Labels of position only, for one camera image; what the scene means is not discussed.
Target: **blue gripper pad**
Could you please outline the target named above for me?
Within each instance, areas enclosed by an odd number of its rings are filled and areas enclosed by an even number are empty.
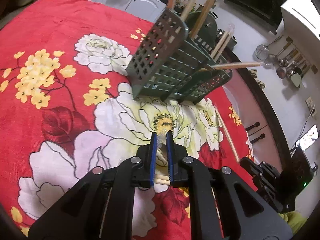
[[[168,161],[168,173],[169,173],[169,180],[172,182],[173,180],[173,160],[172,160],[172,145],[173,138],[172,138],[172,132],[167,132],[166,135],[166,144],[167,144],[167,161]]]
[[[150,163],[150,184],[153,186],[154,182],[154,176],[156,172],[156,154],[157,154],[157,134],[152,133],[151,137],[151,143],[150,146],[152,146],[152,155],[151,155],[151,163]]]

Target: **wall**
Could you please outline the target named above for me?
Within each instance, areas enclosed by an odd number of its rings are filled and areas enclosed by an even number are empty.
[[[213,10],[219,17],[219,19],[216,20],[218,28],[226,29],[230,22],[236,25],[234,36],[237,39],[238,45],[235,46],[233,52],[241,61],[252,61],[253,52],[259,44],[269,44],[280,34],[284,34],[284,37],[288,36],[284,31],[283,22],[277,30],[278,35],[275,36],[272,33],[268,33],[262,26],[247,17],[243,11],[239,11],[223,3],[223,0],[219,0],[218,5],[219,6]],[[284,44],[286,44],[286,41],[282,39],[271,47],[271,52],[276,54]],[[290,49],[291,48],[286,50],[286,53],[281,54],[280,57],[288,54]],[[313,59],[309,60],[320,67],[320,62],[316,62]],[[306,118],[309,116],[310,112],[305,103],[305,100],[309,96],[311,96],[315,102],[319,113],[315,118],[309,118],[304,132],[308,131],[314,124],[317,125],[318,129],[320,128],[320,73],[314,75],[309,71],[304,77],[307,87],[300,89],[295,88],[287,79],[281,80],[278,78],[275,69],[259,67],[258,79],[266,84],[264,93],[276,112],[289,148],[294,145]],[[314,166],[314,161],[320,164],[319,149],[320,140],[317,140],[305,152],[312,167]],[[319,199],[320,175],[316,176],[297,197],[296,210],[300,211],[304,216],[309,216]]]

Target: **utensil holder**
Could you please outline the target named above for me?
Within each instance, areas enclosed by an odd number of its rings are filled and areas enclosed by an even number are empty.
[[[173,98],[179,102],[190,100],[197,103],[232,77],[231,70],[217,71],[210,65],[215,62],[208,52],[188,38],[186,24],[174,12],[165,9],[127,67],[133,98],[142,94],[160,97],[162,101]],[[206,76],[207,80],[196,82],[193,75],[202,68],[210,69],[211,74]],[[198,83],[198,86],[189,92],[188,87],[185,88],[188,83],[192,87]]]

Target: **power outlet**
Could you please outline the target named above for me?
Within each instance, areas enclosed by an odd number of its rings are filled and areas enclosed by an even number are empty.
[[[311,112],[314,105],[315,105],[312,101],[312,98],[308,97],[308,99],[306,100],[306,103],[308,105],[309,111]],[[317,113],[317,110],[316,110],[316,108],[314,108],[313,112],[311,113],[311,116],[314,117],[316,115],[316,113]]]

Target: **bed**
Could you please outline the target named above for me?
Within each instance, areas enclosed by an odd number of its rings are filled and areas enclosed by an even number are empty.
[[[229,166],[254,188],[216,122],[214,106],[239,156],[253,158],[223,88],[197,105],[132,99],[125,69],[152,25],[88,0],[39,0],[0,31],[0,203],[25,235],[89,170],[118,166],[164,129],[189,155]],[[166,160],[156,163],[165,175]],[[190,239],[188,189],[136,188],[132,235]]]

